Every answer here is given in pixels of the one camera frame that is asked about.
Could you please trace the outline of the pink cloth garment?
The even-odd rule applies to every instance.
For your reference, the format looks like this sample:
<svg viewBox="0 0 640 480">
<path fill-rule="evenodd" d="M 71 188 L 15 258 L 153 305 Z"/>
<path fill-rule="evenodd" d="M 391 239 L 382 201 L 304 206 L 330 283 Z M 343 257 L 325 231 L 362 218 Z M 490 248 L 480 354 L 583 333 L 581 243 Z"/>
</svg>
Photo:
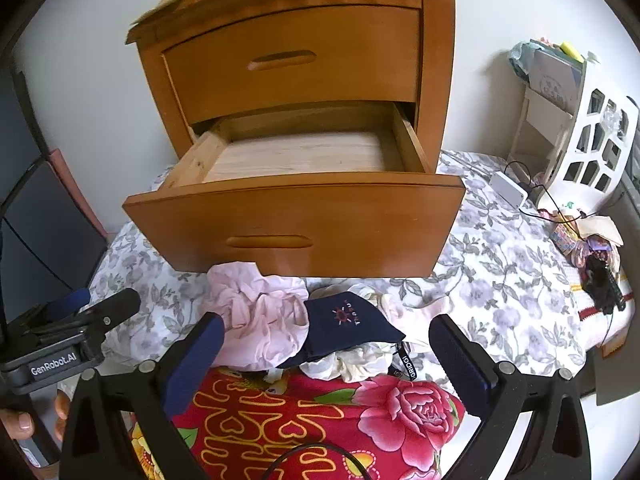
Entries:
<svg viewBox="0 0 640 480">
<path fill-rule="evenodd" d="M 212 266 L 202 313 L 224 322 L 216 367 L 241 372 L 272 370 L 296 356 L 309 333 L 306 284 L 301 278 L 262 275 L 252 262 Z"/>
</svg>

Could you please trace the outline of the cream mesh cloth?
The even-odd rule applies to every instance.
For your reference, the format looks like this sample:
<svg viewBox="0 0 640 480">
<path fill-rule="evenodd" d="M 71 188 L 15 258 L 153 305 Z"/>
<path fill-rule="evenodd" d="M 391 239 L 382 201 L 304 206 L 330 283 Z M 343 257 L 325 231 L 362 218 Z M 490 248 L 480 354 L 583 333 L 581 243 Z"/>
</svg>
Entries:
<svg viewBox="0 0 640 480">
<path fill-rule="evenodd" d="M 397 347 L 398 344 L 368 342 L 348 350 L 333 352 L 325 358 L 303 363 L 298 367 L 301 372 L 314 379 L 340 378 L 343 382 L 362 382 L 386 374 Z"/>
</svg>

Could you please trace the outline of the white cloth garment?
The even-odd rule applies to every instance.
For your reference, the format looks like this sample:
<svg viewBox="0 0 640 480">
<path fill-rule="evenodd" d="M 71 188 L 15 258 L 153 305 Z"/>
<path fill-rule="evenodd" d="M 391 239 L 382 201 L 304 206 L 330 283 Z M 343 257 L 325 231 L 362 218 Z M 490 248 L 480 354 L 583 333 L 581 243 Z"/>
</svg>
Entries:
<svg viewBox="0 0 640 480">
<path fill-rule="evenodd" d="M 396 294 L 383 294 L 378 298 L 378 308 L 393 324 L 426 323 L 436 315 L 448 314 L 454 304 L 448 296 L 442 296 L 429 304 L 407 307 Z"/>
</svg>

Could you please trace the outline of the wooden drawer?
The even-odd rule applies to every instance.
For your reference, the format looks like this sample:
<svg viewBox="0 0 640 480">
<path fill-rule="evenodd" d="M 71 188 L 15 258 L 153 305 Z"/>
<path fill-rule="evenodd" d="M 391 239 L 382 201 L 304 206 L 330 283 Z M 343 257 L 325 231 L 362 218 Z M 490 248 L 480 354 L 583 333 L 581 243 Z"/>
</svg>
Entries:
<svg viewBox="0 0 640 480">
<path fill-rule="evenodd" d="M 401 109 L 322 103 L 206 122 L 160 187 L 124 208 L 178 271 L 430 274 L 465 188 L 438 174 Z"/>
<path fill-rule="evenodd" d="M 169 49 L 191 124 L 277 106 L 416 99 L 419 13 L 322 6 L 253 18 Z"/>
</svg>

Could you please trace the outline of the dark blue cabinet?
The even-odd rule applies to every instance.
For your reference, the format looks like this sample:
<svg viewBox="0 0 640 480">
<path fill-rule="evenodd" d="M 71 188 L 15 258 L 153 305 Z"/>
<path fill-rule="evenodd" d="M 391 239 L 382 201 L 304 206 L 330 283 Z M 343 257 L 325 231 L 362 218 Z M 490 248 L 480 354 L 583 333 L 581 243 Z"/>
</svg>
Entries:
<svg viewBox="0 0 640 480">
<path fill-rule="evenodd" d="M 24 76 L 1 70 L 1 297 L 12 321 L 89 285 L 106 251 L 53 166 Z"/>
</svg>

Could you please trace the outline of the red floral blanket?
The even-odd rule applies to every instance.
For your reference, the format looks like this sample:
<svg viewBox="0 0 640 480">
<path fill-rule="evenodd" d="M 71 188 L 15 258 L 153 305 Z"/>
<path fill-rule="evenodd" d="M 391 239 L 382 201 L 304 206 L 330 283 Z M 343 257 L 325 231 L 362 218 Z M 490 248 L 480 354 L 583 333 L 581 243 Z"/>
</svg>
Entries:
<svg viewBox="0 0 640 480">
<path fill-rule="evenodd" d="M 219 367 L 172 422 L 212 479 L 437 479 L 464 415 L 434 382 L 286 372 L 268 385 Z"/>
</svg>

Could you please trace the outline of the black remote and pouch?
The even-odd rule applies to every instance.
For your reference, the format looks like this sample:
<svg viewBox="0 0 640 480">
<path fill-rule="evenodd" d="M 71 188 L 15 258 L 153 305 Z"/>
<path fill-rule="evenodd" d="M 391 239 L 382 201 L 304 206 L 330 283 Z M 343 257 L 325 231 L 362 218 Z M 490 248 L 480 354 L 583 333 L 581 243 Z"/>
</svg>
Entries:
<svg viewBox="0 0 640 480">
<path fill-rule="evenodd" d="M 624 295 L 610 267 L 593 254 L 587 257 L 582 269 L 582 290 L 589 295 L 599 312 L 612 314 L 615 309 L 623 311 L 626 308 Z"/>
</svg>

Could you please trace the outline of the pile of small trinkets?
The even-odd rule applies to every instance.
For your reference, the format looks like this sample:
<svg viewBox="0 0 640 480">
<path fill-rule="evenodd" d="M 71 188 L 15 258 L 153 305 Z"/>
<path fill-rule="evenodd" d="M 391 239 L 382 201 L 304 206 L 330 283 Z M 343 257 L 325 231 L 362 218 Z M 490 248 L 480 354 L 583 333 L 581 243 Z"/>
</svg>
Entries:
<svg viewBox="0 0 640 480">
<path fill-rule="evenodd" d="M 614 274 L 620 272 L 620 248 L 624 241 L 610 217 L 600 214 L 575 217 L 572 210 L 567 214 L 545 209 L 538 212 L 550 224 L 552 243 L 576 269 L 585 269 L 587 259 L 593 256 L 606 263 Z"/>
</svg>

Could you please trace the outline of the white power adapter box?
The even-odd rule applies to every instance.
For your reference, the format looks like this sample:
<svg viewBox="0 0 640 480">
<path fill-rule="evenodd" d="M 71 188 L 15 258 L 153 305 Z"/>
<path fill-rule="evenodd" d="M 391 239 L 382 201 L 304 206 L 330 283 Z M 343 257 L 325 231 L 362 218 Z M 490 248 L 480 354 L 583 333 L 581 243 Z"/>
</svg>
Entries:
<svg viewBox="0 0 640 480">
<path fill-rule="evenodd" d="M 527 192 L 504 172 L 495 172 L 489 179 L 494 192 L 515 209 L 520 209 L 527 200 Z"/>
</svg>

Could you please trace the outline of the white cutout storage rack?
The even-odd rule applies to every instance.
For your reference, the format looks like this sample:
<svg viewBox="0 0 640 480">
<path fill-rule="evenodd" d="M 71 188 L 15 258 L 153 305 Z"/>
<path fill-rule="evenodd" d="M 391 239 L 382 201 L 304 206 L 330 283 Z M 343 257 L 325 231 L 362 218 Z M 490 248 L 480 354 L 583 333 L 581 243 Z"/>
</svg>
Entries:
<svg viewBox="0 0 640 480">
<path fill-rule="evenodd" d="M 639 102 L 601 63 L 540 41 L 520 42 L 508 60 L 525 82 L 508 171 L 539 209 L 602 210 L 626 169 Z"/>
</svg>

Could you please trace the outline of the wooden nightstand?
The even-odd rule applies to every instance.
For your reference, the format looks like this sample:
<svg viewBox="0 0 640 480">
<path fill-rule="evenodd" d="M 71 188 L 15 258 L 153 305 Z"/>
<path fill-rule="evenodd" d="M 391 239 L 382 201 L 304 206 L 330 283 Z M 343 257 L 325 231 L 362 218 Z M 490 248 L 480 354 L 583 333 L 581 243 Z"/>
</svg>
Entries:
<svg viewBox="0 0 640 480">
<path fill-rule="evenodd" d="M 447 118 L 456 0 L 174 0 L 129 29 L 178 154 L 212 119 L 408 103 L 428 168 Z"/>
</svg>

